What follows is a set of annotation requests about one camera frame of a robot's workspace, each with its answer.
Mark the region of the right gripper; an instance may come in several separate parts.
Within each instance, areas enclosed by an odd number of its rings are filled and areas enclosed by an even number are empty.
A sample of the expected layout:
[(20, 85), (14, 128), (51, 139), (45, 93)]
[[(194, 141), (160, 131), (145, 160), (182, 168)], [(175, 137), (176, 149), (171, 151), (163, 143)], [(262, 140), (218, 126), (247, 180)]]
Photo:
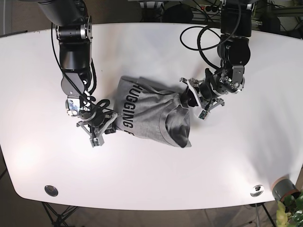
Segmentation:
[(80, 96), (68, 96), (65, 105), (69, 116), (80, 118), (76, 126), (82, 128), (89, 138), (116, 133), (114, 121), (118, 114), (108, 108), (110, 105), (108, 99), (90, 104)]

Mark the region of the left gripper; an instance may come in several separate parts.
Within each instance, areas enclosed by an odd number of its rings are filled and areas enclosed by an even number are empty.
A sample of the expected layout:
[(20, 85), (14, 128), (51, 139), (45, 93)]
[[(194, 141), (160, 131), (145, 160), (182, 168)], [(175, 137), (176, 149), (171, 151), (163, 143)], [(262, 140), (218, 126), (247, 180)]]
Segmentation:
[(203, 80), (180, 78), (179, 81), (187, 85), (180, 94), (182, 107), (193, 107), (200, 114), (203, 110), (210, 112), (219, 105), (224, 106), (225, 102), (220, 96), (242, 91), (245, 84), (243, 74), (244, 66), (232, 66), (220, 68), (215, 73), (207, 68)]

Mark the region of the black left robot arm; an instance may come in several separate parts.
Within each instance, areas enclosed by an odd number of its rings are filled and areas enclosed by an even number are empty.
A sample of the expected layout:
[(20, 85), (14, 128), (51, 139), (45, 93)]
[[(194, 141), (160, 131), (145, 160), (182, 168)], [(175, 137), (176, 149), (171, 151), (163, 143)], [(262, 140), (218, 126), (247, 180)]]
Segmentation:
[(205, 119), (210, 110), (224, 105), (220, 97), (228, 93), (237, 94), (244, 88), (245, 65), (250, 60), (249, 38), (252, 31), (253, 0), (223, 0), (221, 4), (221, 35), (218, 44), (201, 46), (202, 35), (213, 27), (202, 27), (197, 36), (197, 48), (202, 59), (213, 68), (205, 69), (203, 80), (185, 79), (188, 105), (196, 116)]

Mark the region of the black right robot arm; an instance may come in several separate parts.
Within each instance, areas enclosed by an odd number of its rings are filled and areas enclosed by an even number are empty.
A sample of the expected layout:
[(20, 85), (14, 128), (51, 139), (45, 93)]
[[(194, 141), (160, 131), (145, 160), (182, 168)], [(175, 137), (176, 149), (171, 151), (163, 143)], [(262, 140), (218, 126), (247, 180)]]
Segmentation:
[(62, 72), (61, 88), (67, 95), (66, 110), (78, 117), (77, 127), (88, 135), (93, 147), (104, 144), (103, 134), (114, 133), (118, 117), (110, 101), (93, 96), (97, 76), (91, 56), (92, 18), (82, 0), (39, 0), (38, 5), (51, 21), (51, 38), (59, 43), (55, 59)]

